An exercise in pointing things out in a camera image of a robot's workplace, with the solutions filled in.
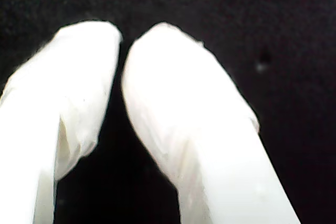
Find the crinkled plastic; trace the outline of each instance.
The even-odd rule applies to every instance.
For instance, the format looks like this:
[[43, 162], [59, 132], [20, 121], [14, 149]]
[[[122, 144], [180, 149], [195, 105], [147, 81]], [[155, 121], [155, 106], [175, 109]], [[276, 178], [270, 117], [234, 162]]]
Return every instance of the crinkled plastic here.
[[212, 53], [160, 23], [122, 76], [131, 124], [175, 185], [183, 224], [299, 224], [260, 141], [258, 120]]
[[95, 148], [118, 62], [109, 22], [60, 29], [0, 98], [0, 223], [48, 224], [55, 182]]

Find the black fabric surface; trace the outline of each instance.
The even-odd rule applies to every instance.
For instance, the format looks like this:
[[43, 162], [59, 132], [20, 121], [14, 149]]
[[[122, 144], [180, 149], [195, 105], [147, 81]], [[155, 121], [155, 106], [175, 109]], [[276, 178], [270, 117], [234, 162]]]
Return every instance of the black fabric surface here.
[[59, 183], [55, 224], [179, 222], [176, 191], [137, 140], [120, 91], [129, 46], [160, 21], [204, 41], [236, 82], [260, 119], [263, 144], [302, 224], [336, 223], [336, 0], [0, 5], [2, 85], [65, 24], [110, 20], [124, 37], [100, 143]]

